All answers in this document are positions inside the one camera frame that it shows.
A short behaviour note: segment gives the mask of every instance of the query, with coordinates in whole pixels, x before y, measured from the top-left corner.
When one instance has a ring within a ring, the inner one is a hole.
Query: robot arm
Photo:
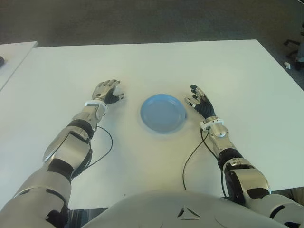
[[[120,82],[100,83],[81,113],[74,116],[49,145],[43,166],[34,172],[0,212],[1,227],[63,228],[67,223],[67,204],[71,180],[91,161],[90,140],[107,105],[124,97],[113,95]]]
[[[204,117],[202,130],[208,130],[218,166],[225,174],[228,199],[288,227],[304,226],[304,207],[291,199],[271,194],[265,176],[237,151],[229,139],[224,121],[219,119],[206,95],[196,85],[191,85],[196,102],[185,101]]]

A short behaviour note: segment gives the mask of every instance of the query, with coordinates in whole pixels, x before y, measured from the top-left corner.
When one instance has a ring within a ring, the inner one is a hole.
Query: blue plate
[[[178,129],[186,119],[183,104],[173,96],[157,94],[149,97],[141,108],[142,121],[158,133]]]

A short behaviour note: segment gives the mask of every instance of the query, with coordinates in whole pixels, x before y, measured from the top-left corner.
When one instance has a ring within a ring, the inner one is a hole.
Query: black cable
[[[225,198],[227,198],[227,195],[226,195],[226,192],[225,192],[225,189],[224,189],[223,170],[220,170],[220,182],[222,184],[223,194],[224,194]]]
[[[205,137],[205,139],[203,138],[203,130],[202,130],[202,129],[200,129],[200,136],[201,136],[201,139],[202,139],[203,143],[205,144],[205,146],[207,147],[207,149],[210,151],[210,153],[213,155],[213,157],[215,157],[215,159],[216,159],[217,161],[219,161],[218,158],[215,156],[214,152],[213,152],[213,151],[207,146],[207,144],[205,143],[206,137]]]
[[[205,143],[206,137],[205,137],[205,139],[203,138],[203,130],[202,129],[200,129],[200,136],[201,136],[201,138],[203,140],[203,143],[205,144],[205,146],[207,147],[207,149],[210,151],[210,153],[212,153],[212,155],[215,157],[215,159],[217,161],[219,161],[218,158],[215,156],[214,152]],[[226,195],[226,192],[225,192],[225,189],[224,189],[223,170],[220,170],[220,182],[221,182],[221,185],[222,185],[223,194],[224,194],[225,198],[227,198],[227,195]]]
[[[112,150],[112,148],[113,148],[113,138],[112,138],[112,135],[111,135],[105,128],[100,127],[100,126],[97,126],[97,127],[103,129],[105,132],[108,133],[108,135],[109,135],[110,138],[111,138],[111,147],[110,147],[110,149],[108,150],[108,152],[107,152],[104,156],[102,156],[101,158],[99,158],[98,160],[96,160],[95,162],[93,162],[92,164],[90,164],[90,165],[88,165],[87,167],[85,167],[84,170],[86,170],[87,168],[91,167],[92,165],[94,165],[94,164],[96,164],[97,162],[99,162],[100,160],[102,160],[105,156],[108,155],[108,153],[109,153],[109,152]]]
[[[190,154],[190,156],[189,156],[188,159],[186,160],[186,163],[185,163],[184,168],[183,168],[183,170],[182,170],[182,184],[183,184],[185,190],[187,190],[186,185],[185,185],[185,169],[186,169],[186,165],[187,165],[188,161],[190,160],[190,158],[192,157],[192,155],[195,153],[195,151],[196,151],[196,150],[200,147],[200,145],[205,141],[205,139],[203,138],[203,135],[201,135],[201,136],[202,136],[203,141],[201,141],[200,144],[199,144],[199,145],[194,149],[194,151]]]

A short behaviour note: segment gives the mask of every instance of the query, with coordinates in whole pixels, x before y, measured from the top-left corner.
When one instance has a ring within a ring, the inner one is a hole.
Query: table
[[[183,128],[163,135],[147,129],[139,110],[159,93],[184,103],[191,84],[205,91],[232,142],[272,190],[304,185],[304,94],[258,41],[40,47],[0,94],[0,207],[41,167],[45,149],[95,86],[114,78],[126,98],[111,105],[99,124],[112,134],[113,150],[72,181],[71,209],[182,189],[182,167],[200,142],[200,116],[185,104]],[[92,161],[109,146],[108,135],[98,130]],[[203,146],[190,160],[185,181],[189,190],[222,196],[217,162]]]
[[[5,64],[0,67],[0,91],[5,86],[10,76],[15,72],[27,54],[37,45],[37,42],[24,42],[15,44],[1,44],[0,56]]]

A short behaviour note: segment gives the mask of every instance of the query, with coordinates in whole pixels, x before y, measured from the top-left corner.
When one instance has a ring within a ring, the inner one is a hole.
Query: gray carpet
[[[257,39],[281,64],[301,40],[296,0],[2,0],[0,43],[64,45]],[[288,70],[304,88],[303,70]]]

